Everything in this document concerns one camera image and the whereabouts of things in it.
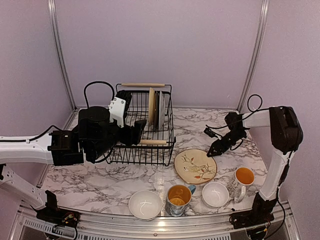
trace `blue mug handle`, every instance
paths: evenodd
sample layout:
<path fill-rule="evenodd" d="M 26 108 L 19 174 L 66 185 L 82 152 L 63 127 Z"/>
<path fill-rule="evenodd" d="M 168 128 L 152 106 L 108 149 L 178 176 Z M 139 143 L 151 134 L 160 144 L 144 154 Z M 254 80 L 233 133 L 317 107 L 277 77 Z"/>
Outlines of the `blue mug handle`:
<path fill-rule="evenodd" d="M 196 188 L 197 188 L 196 185 L 190 185 L 190 186 L 188 186 L 188 189 L 190 189 L 191 194 L 194 194 L 194 193 L 195 193 Z"/>

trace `marble surface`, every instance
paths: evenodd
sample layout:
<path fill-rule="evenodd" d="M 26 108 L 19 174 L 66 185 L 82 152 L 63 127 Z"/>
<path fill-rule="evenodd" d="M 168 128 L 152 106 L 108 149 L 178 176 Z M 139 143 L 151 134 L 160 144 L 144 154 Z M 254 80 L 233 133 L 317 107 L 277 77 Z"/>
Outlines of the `marble surface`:
<path fill-rule="evenodd" d="M 224 125 L 224 117 L 228 112 L 228 110 L 174 108 L 176 144 L 169 166 L 106 162 L 52 166 L 42 188 L 56 194 L 59 206 L 98 213 L 131 215 L 128 208 L 129 199 L 135 192 L 141 190 L 156 192 L 165 204 L 166 192 L 171 186 L 177 184 L 188 186 L 174 170 L 175 156 L 183 150 L 192 148 L 207 151 L 216 138 L 210 138 L 203 133 L 205 125 Z M 75 125 L 77 119 L 73 121 L 71 127 Z M 225 134 L 228 130 L 228 128 L 221 129 L 220 133 Z M 212 180 L 226 186 L 238 167 L 245 166 L 252 169 L 255 181 L 244 200 L 234 203 L 229 199 L 223 207 L 209 208 L 202 200 L 205 183 L 200 184 L 196 187 L 185 215 L 223 213 L 232 211 L 232 208 L 243 210 L 252 206 L 256 191 L 264 183 L 267 169 L 256 144 L 250 134 L 247 135 L 248 138 L 241 147 L 214 157 L 217 174 Z M 161 215 L 167 216 L 164 207 Z"/>

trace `blue mug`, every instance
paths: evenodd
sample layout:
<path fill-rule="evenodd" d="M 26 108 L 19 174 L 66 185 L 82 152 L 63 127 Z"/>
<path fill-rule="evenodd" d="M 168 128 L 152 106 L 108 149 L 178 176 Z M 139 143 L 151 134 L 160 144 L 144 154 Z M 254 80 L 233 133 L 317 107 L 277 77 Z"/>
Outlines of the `blue mug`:
<path fill-rule="evenodd" d="M 186 187 L 184 185 L 174 185 L 170 187 L 166 194 L 165 209 L 173 217 L 182 216 L 191 201 L 192 194 L 196 191 L 195 185 Z"/>

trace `white bowl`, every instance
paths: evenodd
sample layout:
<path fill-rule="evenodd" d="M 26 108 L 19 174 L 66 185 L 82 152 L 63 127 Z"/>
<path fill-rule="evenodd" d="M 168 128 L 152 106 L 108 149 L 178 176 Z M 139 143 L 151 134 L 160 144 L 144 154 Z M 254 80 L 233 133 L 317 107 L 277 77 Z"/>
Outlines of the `white bowl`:
<path fill-rule="evenodd" d="M 202 189 L 202 199 L 208 207 L 219 208 L 229 199 L 228 189 L 219 182 L 210 182 Z"/>
<path fill-rule="evenodd" d="M 152 220 L 161 212 L 162 201 L 153 191 L 138 191 L 131 196 L 129 209 L 138 219 Z"/>

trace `beige plate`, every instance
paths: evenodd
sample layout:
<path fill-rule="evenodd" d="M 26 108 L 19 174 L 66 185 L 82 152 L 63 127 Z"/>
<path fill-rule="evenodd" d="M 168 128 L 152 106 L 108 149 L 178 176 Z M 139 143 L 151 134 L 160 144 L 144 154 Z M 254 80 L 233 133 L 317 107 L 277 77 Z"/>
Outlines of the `beige plate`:
<path fill-rule="evenodd" d="M 203 184 L 217 174 L 217 164 L 213 157 L 200 149 L 180 152 L 174 159 L 177 174 L 188 184 Z"/>
<path fill-rule="evenodd" d="M 149 125 L 154 124 L 154 114 L 155 114 L 155 90 L 150 87 L 149 91 Z"/>

